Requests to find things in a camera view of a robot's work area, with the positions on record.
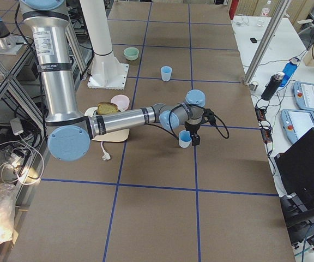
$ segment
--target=warning label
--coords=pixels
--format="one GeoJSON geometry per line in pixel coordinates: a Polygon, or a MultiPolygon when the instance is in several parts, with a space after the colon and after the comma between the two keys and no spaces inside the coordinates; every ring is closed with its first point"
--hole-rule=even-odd
{"type": "Polygon", "coordinates": [[[33,39],[35,41],[37,56],[54,55],[52,35],[50,31],[34,32],[33,39]]]}

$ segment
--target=water bottle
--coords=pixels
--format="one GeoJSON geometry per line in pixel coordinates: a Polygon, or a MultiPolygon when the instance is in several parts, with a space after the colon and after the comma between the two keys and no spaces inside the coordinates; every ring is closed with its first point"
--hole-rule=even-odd
{"type": "Polygon", "coordinates": [[[266,17],[268,16],[268,13],[271,9],[271,1],[267,1],[266,5],[261,9],[260,17],[257,20],[258,26],[263,26],[265,24],[266,17]]]}
{"type": "Polygon", "coordinates": [[[283,69],[283,73],[285,73],[285,75],[279,87],[284,87],[288,83],[289,79],[292,77],[295,70],[297,69],[299,62],[300,59],[297,57],[293,57],[292,59],[289,60],[289,63],[287,63],[283,69]]]}
{"type": "Polygon", "coordinates": [[[283,77],[283,72],[277,72],[277,74],[271,76],[270,82],[266,85],[266,88],[261,95],[261,99],[269,101],[282,83],[283,77]]]}

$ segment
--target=green bowl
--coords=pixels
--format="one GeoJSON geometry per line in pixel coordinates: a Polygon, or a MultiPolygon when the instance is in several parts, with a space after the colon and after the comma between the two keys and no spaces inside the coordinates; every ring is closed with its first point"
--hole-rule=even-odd
{"type": "Polygon", "coordinates": [[[139,56],[139,49],[135,47],[129,47],[124,49],[123,54],[127,60],[136,60],[139,56]]]}

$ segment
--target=blue and white device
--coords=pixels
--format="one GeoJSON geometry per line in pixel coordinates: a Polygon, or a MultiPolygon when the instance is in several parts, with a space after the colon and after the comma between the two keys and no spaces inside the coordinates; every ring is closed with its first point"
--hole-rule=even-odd
{"type": "Polygon", "coordinates": [[[281,119],[288,140],[292,144],[314,127],[314,113],[308,110],[283,109],[281,119]]]}
{"type": "Polygon", "coordinates": [[[295,82],[293,92],[299,108],[314,112],[314,84],[295,82]]]}

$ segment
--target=blue water bottle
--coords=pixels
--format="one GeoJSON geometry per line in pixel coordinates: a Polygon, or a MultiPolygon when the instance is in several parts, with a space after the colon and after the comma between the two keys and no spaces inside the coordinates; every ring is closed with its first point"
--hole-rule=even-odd
{"type": "Polygon", "coordinates": [[[287,63],[283,69],[283,73],[285,75],[279,87],[285,87],[285,85],[288,83],[289,79],[292,77],[295,70],[297,69],[299,62],[300,62],[300,59],[297,57],[293,57],[292,59],[289,60],[289,63],[287,63]]]}

